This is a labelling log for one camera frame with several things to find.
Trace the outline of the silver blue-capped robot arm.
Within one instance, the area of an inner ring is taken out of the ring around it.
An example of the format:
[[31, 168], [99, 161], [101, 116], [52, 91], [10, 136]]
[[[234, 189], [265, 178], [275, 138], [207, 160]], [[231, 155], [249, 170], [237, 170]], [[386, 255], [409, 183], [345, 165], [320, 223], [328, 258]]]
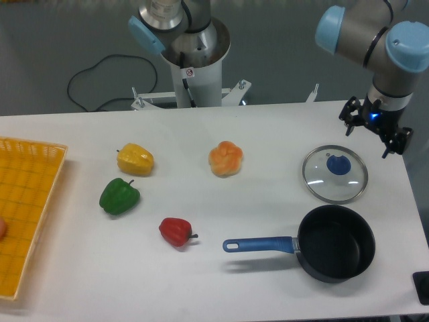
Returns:
[[[322, 49], [373, 72], [365, 100], [349, 99], [339, 117], [348, 130], [363, 126], [378, 135], [386, 154], [402, 154], [408, 147], [413, 131], [398, 122], [428, 68], [428, 27], [393, 22], [407, 6], [407, 1], [333, 6], [315, 33]], [[235, 105], [243, 97], [242, 85], [222, 93], [222, 62], [231, 41], [209, 1], [144, 1], [128, 28], [142, 48], [170, 65], [179, 108]]]

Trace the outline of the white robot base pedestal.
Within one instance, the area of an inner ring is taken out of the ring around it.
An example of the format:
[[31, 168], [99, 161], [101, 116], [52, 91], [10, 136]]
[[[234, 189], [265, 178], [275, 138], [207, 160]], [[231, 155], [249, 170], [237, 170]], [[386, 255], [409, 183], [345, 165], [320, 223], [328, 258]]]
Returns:
[[222, 63], [230, 46], [229, 31], [216, 18], [201, 32], [172, 42], [162, 56], [170, 66], [177, 107], [221, 105]]

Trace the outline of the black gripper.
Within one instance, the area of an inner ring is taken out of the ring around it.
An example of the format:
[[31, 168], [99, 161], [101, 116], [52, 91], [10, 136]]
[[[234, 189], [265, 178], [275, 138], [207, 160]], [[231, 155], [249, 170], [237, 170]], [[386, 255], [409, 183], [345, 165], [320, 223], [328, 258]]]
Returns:
[[386, 158], [388, 154], [402, 155], [411, 142], [413, 129], [398, 127], [403, 112], [403, 97], [368, 92], [362, 106], [356, 97], [351, 97], [343, 106], [339, 119], [347, 128], [346, 136], [359, 126], [377, 134], [385, 144], [382, 157]]

